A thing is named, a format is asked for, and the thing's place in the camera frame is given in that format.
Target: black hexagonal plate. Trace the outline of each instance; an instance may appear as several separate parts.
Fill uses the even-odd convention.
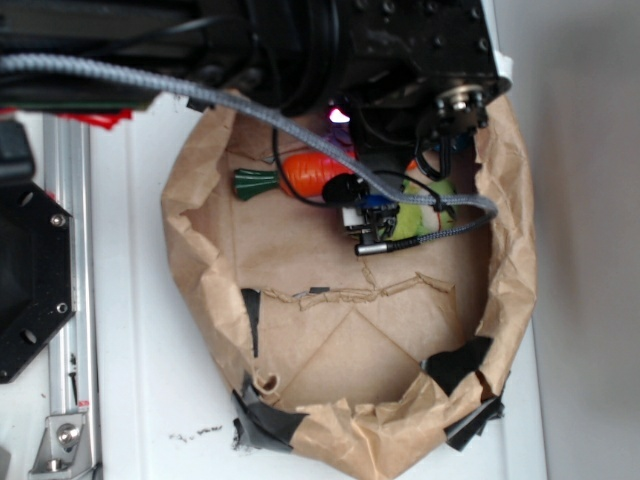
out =
[[[73,315],[70,223],[37,185],[0,188],[0,383]]]

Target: screw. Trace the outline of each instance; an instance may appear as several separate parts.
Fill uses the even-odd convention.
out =
[[[486,38],[481,38],[478,41],[478,48],[480,49],[481,52],[488,52],[489,51],[489,41]]]
[[[467,108],[467,102],[463,102],[463,101],[456,102],[452,105],[452,107],[456,112],[461,112],[462,110]]]
[[[64,215],[57,213],[53,217],[51,217],[50,222],[54,227],[61,228],[67,224],[67,218]]]
[[[354,0],[353,4],[361,12],[364,12],[367,8],[369,8],[369,0]]]
[[[442,48],[446,45],[447,41],[442,35],[436,35],[433,39],[433,46],[436,48]]]
[[[391,15],[396,11],[396,4],[393,3],[393,0],[384,0],[382,2],[382,11],[387,15]]]
[[[424,11],[427,15],[435,15],[438,13],[438,4],[436,2],[427,2],[424,6]]]
[[[482,18],[482,10],[480,10],[478,7],[473,7],[471,9],[471,18],[473,20],[480,20]]]
[[[64,447],[70,448],[80,440],[80,429],[71,423],[65,423],[58,428],[58,441]]]
[[[47,472],[59,472],[64,469],[64,464],[59,458],[53,458],[47,462]]]

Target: brown paper bag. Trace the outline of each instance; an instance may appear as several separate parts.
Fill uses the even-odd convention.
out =
[[[217,108],[185,144],[162,197],[175,281],[237,398],[249,382],[260,408],[303,414],[294,453],[395,478],[501,394],[535,301],[536,259],[525,147],[506,99],[489,113],[453,180],[497,203],[491,227],[373,257],[354,255],[332,210],[277,190],[234,196],[235,168],[271,168],[256,161],[270,155],[269,127]],[[300,148],[283,137],[283,152]],[[260,292],[253,331],[241,288]],[[474,335],[493,343],[447,394],[420,362]]]

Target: toy carrot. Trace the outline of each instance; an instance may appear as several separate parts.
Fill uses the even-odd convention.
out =
[[[342,173],[353,173],[344,165],[320,152],[299,153],[287,158],[282,168],[293,188],[303,197],[318,197],[322,187],[333,177]],[[234,172],[234,187],[241,200],[249,200],[259,193],[280,187],[293,196],[277,171],[249,170]]]

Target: led light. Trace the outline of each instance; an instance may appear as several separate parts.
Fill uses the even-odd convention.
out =
[[[349,123],[351,119],[342,113],[339,108],[334,108],[329,114],[329,120],[333,123]]]

